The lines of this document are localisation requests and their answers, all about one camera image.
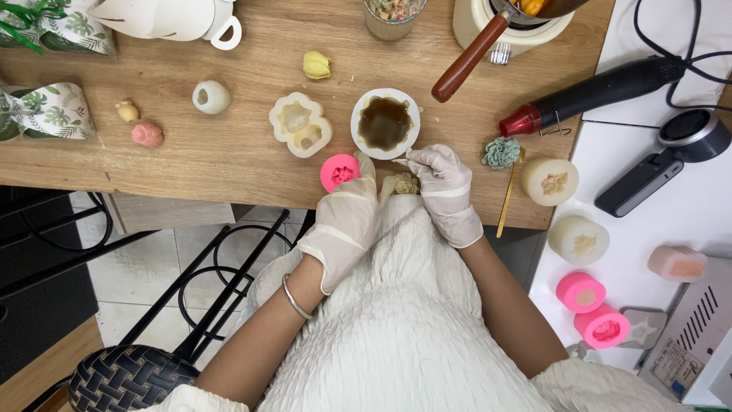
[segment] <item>wooden handle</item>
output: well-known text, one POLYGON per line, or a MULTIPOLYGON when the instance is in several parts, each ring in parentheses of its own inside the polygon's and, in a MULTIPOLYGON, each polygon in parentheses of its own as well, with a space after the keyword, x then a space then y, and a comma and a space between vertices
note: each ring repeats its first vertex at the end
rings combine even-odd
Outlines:
POLYGON ((485 25, 478 37, 473 40, 467 49, 445 71, 432 88, 432 97, 438 102, 447 102, 452 95, 463 85, 470 72, 478 65, 488 49, 497 41, 498 37, 508 28, 508 20, 503 13, 497 14, 485 25))

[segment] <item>teal wax flower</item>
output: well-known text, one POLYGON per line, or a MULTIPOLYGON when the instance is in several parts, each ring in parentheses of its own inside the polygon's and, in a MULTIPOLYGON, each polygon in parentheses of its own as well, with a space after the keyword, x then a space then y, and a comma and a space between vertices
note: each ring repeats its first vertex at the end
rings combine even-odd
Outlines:
POLYGON ((488 152, 483 160, 483 164, 494 169, 503 169, 511 166, 513 162, 518 160, 519 153, 518 141, 512 137, 499 137, 488 143, 485 151, 488 152))

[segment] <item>wooden table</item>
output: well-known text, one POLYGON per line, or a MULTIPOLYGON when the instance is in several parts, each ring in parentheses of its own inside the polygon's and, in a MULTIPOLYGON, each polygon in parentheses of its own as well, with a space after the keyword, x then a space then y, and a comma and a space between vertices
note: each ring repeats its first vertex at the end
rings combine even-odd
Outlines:
MULTIPOLYGON (((512 59, 505 67, 482 62, 458 93, 437 103, 430 90, 462 51, 452 34, 453 1, 430 0, 406 39, 384 43, 365 28, 362 3, 245 1, 236 3, 242 44, 220 51, 203 40, 178 43, 119 35, 116 59, 84 54, 0 49, 0 77, 8 84, 41 87, 59 81, 82 86, 99 137, 88 141, 16 138, 0 144, 0 183, 250 205, 315 208, 325 194, 323 162, 353 152, 351 110, 363 93, 401 89, 424 108, 416 148, 445 143, 473 170, 472 202, 484 224, 497 224, 510 169, 480 163, 498 136, 498 121, 520 104, 592 76, 613 1, 582 6, 555 40, 512 59), (332 76, 311 81, 302 54, 332 58, 332 76), (199 81, 214 79, 234 102, 215 116, 191 102, 199 81), (276 99, 304 92, 322 103, 333 140, 308 159, 295 158, 275 140, 268 115, 276 99), (146 149, 130 139, 115 104, 131 99, 146 119, 162 126, 165 143, 146 149)), ((576 119, 565 124, 577 129, 576 119)), ((527 159, 568 158, 568 136, 521 136, 527 159)), ((376 161, 378 179, 404 172, 376 161)), ((546 229, 553 212, 514 190, 510 227, 546 229)))

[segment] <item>latex glove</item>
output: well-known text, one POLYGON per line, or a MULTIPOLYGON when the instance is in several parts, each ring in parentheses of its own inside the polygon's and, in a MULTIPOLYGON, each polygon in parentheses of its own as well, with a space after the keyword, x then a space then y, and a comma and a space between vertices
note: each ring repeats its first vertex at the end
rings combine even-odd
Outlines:
POLYGON ((407 150, 406 165, 422 184, 422 198, 432 221, 450 246, 466 248, 483 236, 480 217, 470 204, 473 172, 444 144, 407 150))
POLYGON ((361 177, 336 187, 318 203, 313 229, 300 239, 297 248, 321 261, 324 272, 321 292, 330 295, 340 281, 373 245, 381 223, 381 206, 391 191, 376 196, 376 170, 363 152, 361 177))

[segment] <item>brown liquid wax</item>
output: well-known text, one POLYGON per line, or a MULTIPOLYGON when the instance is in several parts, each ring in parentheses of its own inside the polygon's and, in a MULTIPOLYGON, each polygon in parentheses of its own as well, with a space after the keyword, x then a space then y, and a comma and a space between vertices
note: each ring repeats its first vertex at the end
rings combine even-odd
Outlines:
POLYGON ((407 132, 413 126, 408 108, 409 102, 372 97, 368 106, 361 110, 359 121, 359 136, 364 139, 366 147, 388 152, 406 141, 407 132))

